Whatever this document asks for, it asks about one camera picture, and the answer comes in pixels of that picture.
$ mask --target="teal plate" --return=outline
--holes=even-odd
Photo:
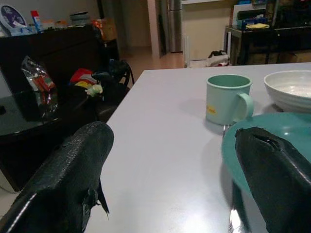
[[[250,117],[238,122],[226,133],[222,143],[223,161],[236,184],[250,196],[247,181],[235,151],[235,133],[238,129],[260,127],[291,142],[311,162],[311,115],[299,113],[272,113]]]

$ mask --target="yellow label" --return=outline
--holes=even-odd
[[[217,114],[215,108],[211,105],[207,105],[207,112],[212,114],[212,115]]]

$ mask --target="cardboard box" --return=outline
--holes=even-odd
[[[280,54],[280,63],[311,62],[311,50],[283,52]]]
[[[273,52],[269,55],[269,64],[276,64],[278,53]],[[264,65],[266,61],[265,53],[250,54],[247,60],[248,65]]]
[[[103,40],[113,40],[117,38],[117,31],[112,18],[93,20],[93,25],[101,30]]]

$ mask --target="stainless steel refrigerator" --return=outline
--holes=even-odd
[[[182,52],[182,0],[167,0],[168,3],[168,23],[169,23],[169,40],[171,52]]]

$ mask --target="floor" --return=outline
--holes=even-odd
[[[121,53],[121,59],[130,64],[135,81],[144,70],[184,67],[182,52],[168,53],[161,58],[153,58],[151,47],[132,47]]]

